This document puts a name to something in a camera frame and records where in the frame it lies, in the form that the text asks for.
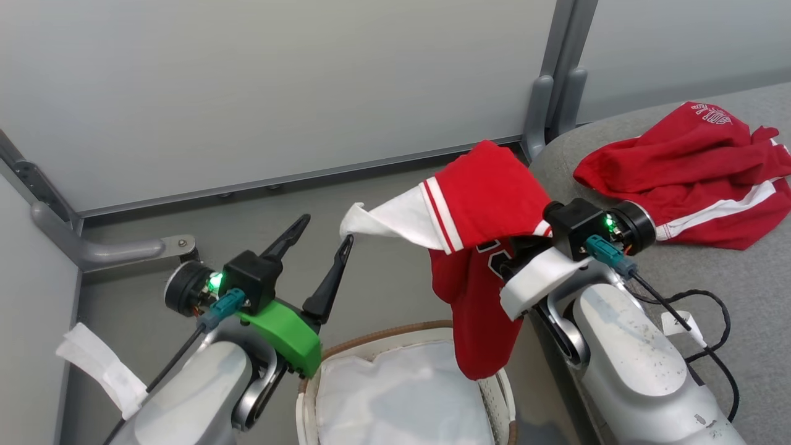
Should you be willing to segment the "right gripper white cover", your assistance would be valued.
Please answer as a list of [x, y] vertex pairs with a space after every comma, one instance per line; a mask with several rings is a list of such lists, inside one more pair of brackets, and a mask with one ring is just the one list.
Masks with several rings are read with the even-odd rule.
[[656, 225], [633, 201], [601, 209], [587, 200], [568, 205], [552, 201], [543, 211], [552, 236], [525, 239], [516, 256], [505, 262], [505, 285], [500, 304], [510, 320], [517, 320], [549, 297], [579, 271], [604, 265], [621, 277], [636, 271], [632, 257], [656, 242]]

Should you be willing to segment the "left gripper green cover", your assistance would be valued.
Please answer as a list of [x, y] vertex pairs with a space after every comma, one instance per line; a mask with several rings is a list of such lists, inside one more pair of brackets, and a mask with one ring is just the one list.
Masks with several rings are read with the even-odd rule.
[[[282, 260], [297, 244], [311, 220], [303, 214], [261, 253]], [[282, 265], [266, 260], [232, 260], [221, 271], [190, 260], [176, 268], [164, 288], [167, 308], [196, 318], [196, 330], [209, 334], [236, 316], [247, 322], [285, 360], [291, 371], [312, 378], [322, 360], [319, 335], [311, 324], [327, 324], [354, 243], [348, 234], [334, 254], [333, 265], [313, 295], [298, 310], [274, 296]]]

